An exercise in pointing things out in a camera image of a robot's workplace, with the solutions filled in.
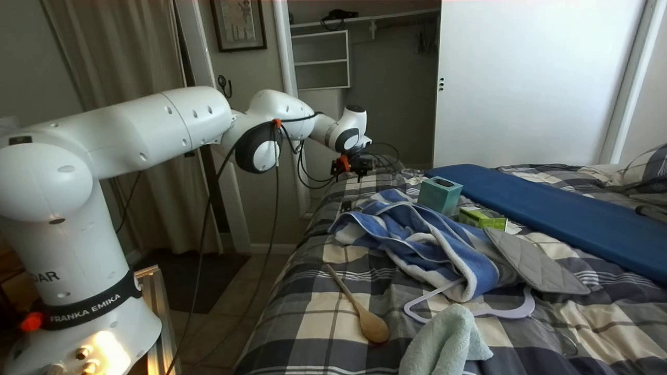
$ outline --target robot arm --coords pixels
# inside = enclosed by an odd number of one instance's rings
[[[346,108],[339,122],[334,122],[293,96],[263,90],[251,100],[247,112],[234,115],[234,128],[221,142],[223,151],[235,151],[235,162],[245,172],[263,174],[277,165],[283,137],[290,142],[310,137],[335,152],[350,152],[371,142],[364,132],[362,108]]]
[[[12,348],[5,374],[127,374],[160,334],[142,302],[101,180],[142,172],[204,145],[247,172],[277,165],[283,137],[335,151],[367,145],[367,118],[335,124],[304,102],[259,92],[234,112],[212,89],[186,89],[0,136],[0,234],[41,296],[44,323]]]

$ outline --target blue mattress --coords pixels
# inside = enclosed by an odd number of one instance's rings
[[[667,226],[663,224],[624,207],[476,165],[432,169],[428,175],[458,182],[471,201],[667,285]]]

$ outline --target floor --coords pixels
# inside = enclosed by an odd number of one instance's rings
[[[208,316],[192,316],[186,331],[187,314],[171,311],[175,339],[183,339],[180,353],[180,375],[229,375],[247,340],[272,294],[275,277],[282,273],[288,254],[251,256],[237,272],[225,294]],[[0,368],[11,340],[0,339]]]

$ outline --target shelf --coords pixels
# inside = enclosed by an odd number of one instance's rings
[[[348,32],[303,34],[291,39],[299,89],[350,89]]]
[[[346,65],[348,58],[335,58],[335,61],[304,61],[304,64],[293,64],[293,68],[315,68],[315,65]]]
[[[411,21],[411,20],[432,17],[432,15],[437,15],[437,12],[439,12],[439,9],[423,9],[423,10],[408,10],[408,12],[352,17],[352,20],[344,20],[344,25],[371,23],[371,28],[373,28],[376,23]],[[312,28],[323,28],[323,25],[322,25],[322,21],[291,25],[293,32],[312,30]]]

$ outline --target checkered blanket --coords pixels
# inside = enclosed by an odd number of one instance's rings
[[[534,172],[543,183],[577,191],[582,175],[568,183],[565,169]],[[402,355],[423,323],[404,316],[404,305],[430,294],[430,284],[402,273],[384,252],[342,247],[330,235],[331,224],[354,203],[385,187],[406,187],[397,175],[370,175],[334,186],[312,218],[304,243],[296,248],[274,296],[237,361],[235,374],[398,374]],[[534,243],[592,291],[589,296],[532,292],[535,311],[530,320],[506,322],[478,317],[478,329],[494,357],[466,364],[465,371],[509,374],[667,374],[667,292],[649,279],[569,248],[545,234],[524,230]],[[339,294],[323,264],[330,264],[362,307],[384,317],[391,339],[370,347],[356,326],[352,305]],[[524,289],[503,289],[466,302],[513,308],[525,301]],[[412,311],[436,317],[453,302],[430,298]]]

